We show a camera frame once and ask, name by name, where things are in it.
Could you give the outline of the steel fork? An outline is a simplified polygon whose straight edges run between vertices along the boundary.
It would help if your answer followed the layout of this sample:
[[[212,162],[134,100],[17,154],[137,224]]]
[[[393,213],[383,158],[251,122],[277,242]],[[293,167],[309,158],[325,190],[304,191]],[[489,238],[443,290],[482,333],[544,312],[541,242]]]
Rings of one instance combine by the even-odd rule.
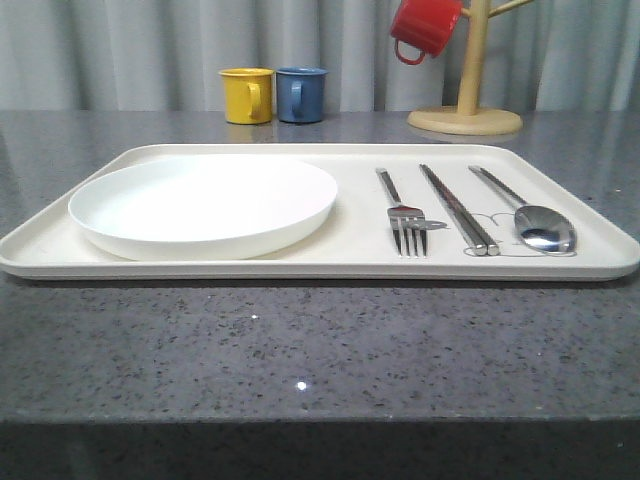
[[[427,229],[423,211],[402,202],[386,169],[377,168],[376,174],[391,201],[391,206],[387,209],[387,216],[398,254],[403,257],[425,257],[427,255]]]

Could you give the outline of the white round plate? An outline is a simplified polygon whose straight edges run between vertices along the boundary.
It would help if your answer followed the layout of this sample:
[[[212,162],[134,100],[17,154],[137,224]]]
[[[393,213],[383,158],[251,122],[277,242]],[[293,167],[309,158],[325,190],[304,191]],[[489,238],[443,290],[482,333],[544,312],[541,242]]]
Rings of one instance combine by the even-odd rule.
[[[126,259],[237,260],[311,235],[337,195],[330,174],[297,159],[169,155],[90,181],[68,212],[91,243]]]

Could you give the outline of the steel spoon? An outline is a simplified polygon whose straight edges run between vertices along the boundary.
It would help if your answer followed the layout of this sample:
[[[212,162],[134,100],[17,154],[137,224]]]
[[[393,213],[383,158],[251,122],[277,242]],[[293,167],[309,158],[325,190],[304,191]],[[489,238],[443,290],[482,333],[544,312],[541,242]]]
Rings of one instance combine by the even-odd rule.
[[[469,169],[517,205],[514,228],[523,244],[547,254],[568,254],[576,250],[576,229],[564,215],[551,208],[529,203],[484,167],[471,165]]]

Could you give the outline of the cream rabbit tray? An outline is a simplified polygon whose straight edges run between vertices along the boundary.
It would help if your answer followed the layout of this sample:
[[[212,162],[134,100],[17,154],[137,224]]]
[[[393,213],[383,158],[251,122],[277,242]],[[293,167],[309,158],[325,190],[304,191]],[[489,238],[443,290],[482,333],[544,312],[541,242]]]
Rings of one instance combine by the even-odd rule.
[[[169,155],[267,155],[317,166],[337,182],[325,222],[285,248],[237,260],[139,261],[91,243],[68,212],[82,186],[119,169]],[[433,172],[497,242],[498,256],[475,256],[420,169]],[[486,168],[534,204],[564,214],[577,230],[577,247],[547,254],[522,244],[512,209],[474,174]],[[386,169],[402,202],[426,218],[427,255],[397,252],[387,209],[390,198],[376,174]],[[398,278],[490,280],[609,280],[632,273],[639,245],[515,153],[482,145],[420,144],[176,144],[128,150],[1,242],[4,271],[30,279]]]

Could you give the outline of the blue mug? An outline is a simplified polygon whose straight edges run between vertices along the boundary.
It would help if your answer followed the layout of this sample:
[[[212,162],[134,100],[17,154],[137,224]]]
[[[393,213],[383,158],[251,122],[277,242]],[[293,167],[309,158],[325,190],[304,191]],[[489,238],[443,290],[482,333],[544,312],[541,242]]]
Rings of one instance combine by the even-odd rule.
[[[317,67],[281,67],[276,71],[278,119],[286,123],[317,123],[324,118],[324,87],[328,71]]]

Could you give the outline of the yellow mug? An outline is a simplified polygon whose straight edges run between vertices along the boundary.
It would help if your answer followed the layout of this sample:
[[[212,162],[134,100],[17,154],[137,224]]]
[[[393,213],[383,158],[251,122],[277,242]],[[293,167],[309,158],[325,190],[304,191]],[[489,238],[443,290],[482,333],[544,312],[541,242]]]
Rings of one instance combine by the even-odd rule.
[[[225,97],[226,121],[256,125],[272,120],[272,79],[268,68],[229,68],[219,72]]]

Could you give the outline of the wooden mug tree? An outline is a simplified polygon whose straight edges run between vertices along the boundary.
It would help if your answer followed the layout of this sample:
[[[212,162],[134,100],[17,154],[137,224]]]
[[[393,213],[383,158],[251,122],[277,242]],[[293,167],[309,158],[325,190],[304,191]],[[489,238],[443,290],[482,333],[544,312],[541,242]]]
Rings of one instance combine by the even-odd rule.
[[[460,14],[469,21],[464,62],[455,106],[421,108],[412,111],[407,122],[416,128],[454,135],[503,135],[523,127],[513,112],[480,106],[481,80],[489,20],[529,4],[528,0],[507,1],[492,7],[490,1],[471,1]]]

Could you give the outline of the red mug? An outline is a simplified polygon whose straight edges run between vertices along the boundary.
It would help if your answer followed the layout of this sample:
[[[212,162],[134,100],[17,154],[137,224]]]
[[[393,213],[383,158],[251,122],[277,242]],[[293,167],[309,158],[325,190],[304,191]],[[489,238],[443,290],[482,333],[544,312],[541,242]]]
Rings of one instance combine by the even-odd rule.
[[[463,3],[455,0],[402,1],[390,29],[396,57],[407,65],[419,65],[427,55],[439,56],[463,15],[463,9]],[[418,57],[405,57],[400,50],[401,43],[416,48]]]

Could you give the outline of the grey curtain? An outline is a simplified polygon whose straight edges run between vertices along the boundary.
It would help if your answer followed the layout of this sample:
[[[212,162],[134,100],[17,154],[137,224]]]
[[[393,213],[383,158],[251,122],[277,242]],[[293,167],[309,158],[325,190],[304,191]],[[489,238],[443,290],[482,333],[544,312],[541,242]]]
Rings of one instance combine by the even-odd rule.
[[[417,66],[394,55],[394,1],[5,1],[5,110],[219,111],[231,67],[328,70],[329,112],[455,101],[468,24]],[[639,5],[535,1],[491,19],[481,101],[635,111]]]

